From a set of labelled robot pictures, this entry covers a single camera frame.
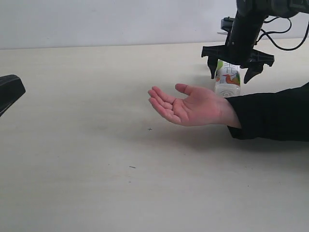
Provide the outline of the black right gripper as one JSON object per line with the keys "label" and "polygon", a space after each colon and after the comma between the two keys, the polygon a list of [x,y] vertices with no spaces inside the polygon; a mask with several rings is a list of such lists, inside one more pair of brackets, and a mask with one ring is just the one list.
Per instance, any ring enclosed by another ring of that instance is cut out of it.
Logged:
{"label": "black right gripper", "polygon": [[273,55],[254,49],[265,18],[266,15],[262,12],[249,12],[245,16],[237,12],[225,44],[202,48],[201,56],[208,57],[207,65],[211,72],[211,79],[215,78],[219,59],[248,68],[244,76],[244,84],[261,74],[264,64],[270,67],[273,65]]}

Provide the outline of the open human hand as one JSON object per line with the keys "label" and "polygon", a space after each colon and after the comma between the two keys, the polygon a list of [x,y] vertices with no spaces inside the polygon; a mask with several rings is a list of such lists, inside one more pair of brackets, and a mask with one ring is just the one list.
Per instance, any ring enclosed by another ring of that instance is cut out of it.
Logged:
{"label": "open human hand", "polygon": [[167,121],[187,127],[225,125],[241,128],[238,116],[226,98],[204,87],[176,84],[175,89],[187,97],[173,97],[156,86],[148,91],[150,104]]}

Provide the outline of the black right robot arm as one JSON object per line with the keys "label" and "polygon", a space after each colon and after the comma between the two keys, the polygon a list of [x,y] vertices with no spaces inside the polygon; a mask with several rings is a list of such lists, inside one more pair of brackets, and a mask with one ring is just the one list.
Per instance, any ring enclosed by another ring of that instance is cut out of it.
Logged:
{"label": "black right robot arm", "polygon": [[264,65],[272,66],[274,56],[255,50],[257,37],[268,16],[291,18],[309,12],[307,0],[238,0],[235,17],[221,20],[221,29],[227,32],[225,44],[205,46],[201,56],[207,57],[211,78],[215,78],[219,60],[238,65],[247,72],[244,83],[259,75]]}

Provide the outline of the black sleeved forearm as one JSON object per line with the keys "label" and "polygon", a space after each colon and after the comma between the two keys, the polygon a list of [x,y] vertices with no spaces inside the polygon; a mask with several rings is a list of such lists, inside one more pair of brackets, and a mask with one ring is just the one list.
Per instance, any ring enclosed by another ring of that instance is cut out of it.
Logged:
{"label": "black sleeved forearm", "polygon": [[233,138],[276,141],[309,140],[309,84],[276,93],[255,93],[227,99],[241,128],[229,127]]}

